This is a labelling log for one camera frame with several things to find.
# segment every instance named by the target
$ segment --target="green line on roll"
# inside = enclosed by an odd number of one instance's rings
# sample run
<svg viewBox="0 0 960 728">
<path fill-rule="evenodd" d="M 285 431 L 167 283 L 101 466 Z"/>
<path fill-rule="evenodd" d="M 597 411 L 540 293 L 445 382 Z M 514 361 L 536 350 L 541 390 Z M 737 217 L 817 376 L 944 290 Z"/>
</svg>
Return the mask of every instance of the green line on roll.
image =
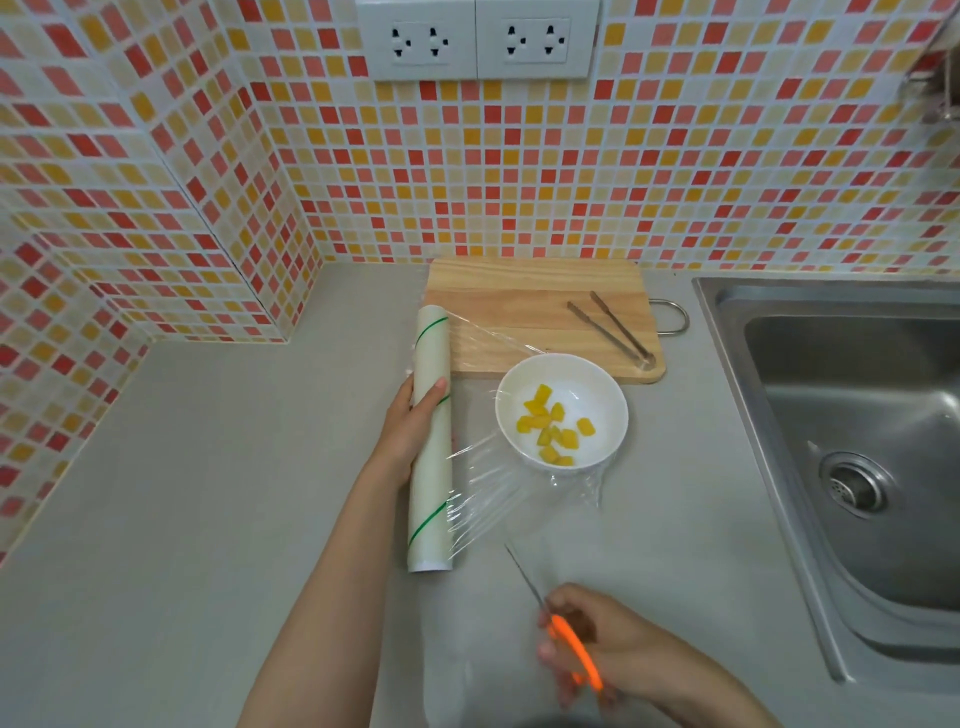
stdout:
<svg viewBox="0 0 960 728">
<path fill-rule="evenodd" d="M 443 322 L 446 321 L 448 318 L 450 318 L 450 317 L 449 317 L 449 316 L 444 316 L 442 319 L 437 319 L 437 320 L 436 320 L 435 322 L 433 322 L 430 326 L 428 326 L 428 327 L 425 328 L 423 331 L 421 331 L 421 332 L 420 332 L 420 336 L 417 337 L 416 343 L 414 343 L 414 349 L 417 347 L 417 344 L 420 343 L 420 339 L 423 338 L 423 335 L 424 335 L 427 331 L 429 331 L 431 328 L 433 328 L 433 327 L 436 326 L 437 324 L 443 323 Z"/>
<path fill-rule="evenodd" d="M 417 530 L 414 531 L 414 535 L 410 537 L 410 543 L 407 544 L 407 548 L 410 548 L 410 546 L 413 545 L 414 539 L 417 538 L 418 534 L 420 534 L 420 532 L 426 527 L 426 525 L 427 525 L 428 523 L 430 523 L 431 521 L 433 521 L 434 516 L 436 516 L 438 513 L 440 513 L 442 510 L 444 510 L 445 507 L 446 507 L 446 501 L 444 501 L 443 503 L 441 503 L 441 504 L 440 504 L 440 507 L 439 507 L 437 510 L 435 510 L 433 513 L 431 513 L 429 516 L 427 516 L 427 517 L 426 517 L 426 521 L 424 521 L 424 522 L 421 523 L 419 526 L 417 526 Z"/>
</svg>

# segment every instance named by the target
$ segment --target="wooden cutting board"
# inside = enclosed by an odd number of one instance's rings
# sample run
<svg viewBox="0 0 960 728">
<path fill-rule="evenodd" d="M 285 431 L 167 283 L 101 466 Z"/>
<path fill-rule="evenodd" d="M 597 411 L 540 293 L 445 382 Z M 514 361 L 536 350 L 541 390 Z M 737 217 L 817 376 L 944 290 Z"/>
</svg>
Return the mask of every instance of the wooden cutting board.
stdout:
<svg viewBox="0 0 960 728">
<path fill-rule="evenodd" d="M 657 358 L 654 368 L 642 372 L 599 331 L 567 309 L 566 302 L 573 301 L 632 347 L 590 299 L 590 291 L 596 291 Z M 437 258 L 430 265 L 423 303 L 441 305 L 453 314 L 450 371 L 454 375 L 502 376 L 533 353 L 523 345 L 545 352 L 577 354 L 599 364 L 622 383 L 649 384 L 666 373 L 650 301 L 639 268 L 630 261 Z"/>
</svg>

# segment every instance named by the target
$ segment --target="stainless steel sink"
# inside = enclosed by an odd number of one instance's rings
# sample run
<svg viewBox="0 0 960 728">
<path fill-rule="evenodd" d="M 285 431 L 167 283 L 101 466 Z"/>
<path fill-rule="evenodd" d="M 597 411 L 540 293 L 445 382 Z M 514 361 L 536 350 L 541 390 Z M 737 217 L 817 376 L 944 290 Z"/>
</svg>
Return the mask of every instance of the stainless steel sink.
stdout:
<svg viewBox="0 0 960 728">
<path fill-rule="evenodd" d="M 960 693 L 960 286 L 696 285 L 830 674 Z"/>
</svg>

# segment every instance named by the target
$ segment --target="scissor blade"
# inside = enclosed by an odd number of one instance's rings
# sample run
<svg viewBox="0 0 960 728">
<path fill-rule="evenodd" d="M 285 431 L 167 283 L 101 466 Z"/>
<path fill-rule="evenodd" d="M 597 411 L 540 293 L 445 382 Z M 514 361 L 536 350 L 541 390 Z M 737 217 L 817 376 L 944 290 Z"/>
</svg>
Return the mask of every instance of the scissor blade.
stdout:
<svg viewBox="0 0 960 728">
<path fill-rule="evenodd" d="M 513 559 L 514 563 L 516 564 L 516 568 L 519 570 L 520 576 L 522 576 L 523 580 L 527 582 L 527 586 L 530 587 L 530 591 L 534 593 L 534 598 L 540 604 L 540 608 L 544 612 L 549 612 L 550 610 L 546 608 L 546 602 L 543 601 L 543 597 L 540 596 L 540 592 L 537 591 L 537 587 L 534 586 L 534 583 L 530 581 L 530 577 L 527 576 L 527 572 L 523 570 L 523 567 L 520 565 L 520 562 L 518 562 L 518 560 L 514 556 L 514 553 L 511 551 L 510 546 L 508 544 L 504 544 L 503 546 L 504 548 L 507 549 L 507 553 L 510 554 L 510 558 Z"/>
</svg>

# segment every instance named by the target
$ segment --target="power outlet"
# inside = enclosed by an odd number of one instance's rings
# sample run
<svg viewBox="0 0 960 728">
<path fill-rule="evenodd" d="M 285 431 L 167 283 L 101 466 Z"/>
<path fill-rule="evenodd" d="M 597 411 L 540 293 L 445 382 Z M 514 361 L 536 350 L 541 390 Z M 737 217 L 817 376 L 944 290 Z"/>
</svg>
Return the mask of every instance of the power outlet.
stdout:
<svg viewBox="0 0 960 728">
<path fill-rule="evenodd" d="M 376 81 L 475 79 L 474 0 L 356 0 Z"/>
<path fill-rule="evenodd" d="M 585 78 L 600 0 L 476 0 L 481 79 Z"/>
<path fill-rule="evenodd" d="M 443 23 L 394 23 L 391 43 L 394 65 L 447 65 L 453 57 Z"/>
<path fill-rule="evenodd" d="M 568 17 L 515 17 L 500 21 L 507 63 L 566 63 Z"/>
</svg>

